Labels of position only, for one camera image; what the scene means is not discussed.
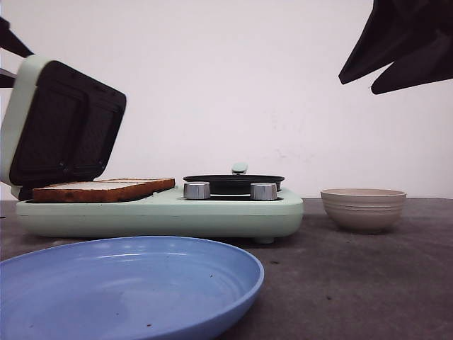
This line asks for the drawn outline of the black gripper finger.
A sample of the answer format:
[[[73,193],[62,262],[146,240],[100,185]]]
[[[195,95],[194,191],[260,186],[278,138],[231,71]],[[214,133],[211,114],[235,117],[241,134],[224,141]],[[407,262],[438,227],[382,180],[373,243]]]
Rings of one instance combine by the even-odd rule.
[[[1,88],[13,88],[16,75],[5,70],[0,69],[0,87]]]
[[[1,48],[18,55],[20,57],[29,57],[34,53],[11,31],[10,23],[0,18],[1,22]]]
[[[362,34],[340,71],[342,84],[359,79],[431,43],[452,36],[451,1],[374,1]]]
[[[452,36],[438,32],[427,45],[396,60],[372,84],[373,94],[452,78]]]

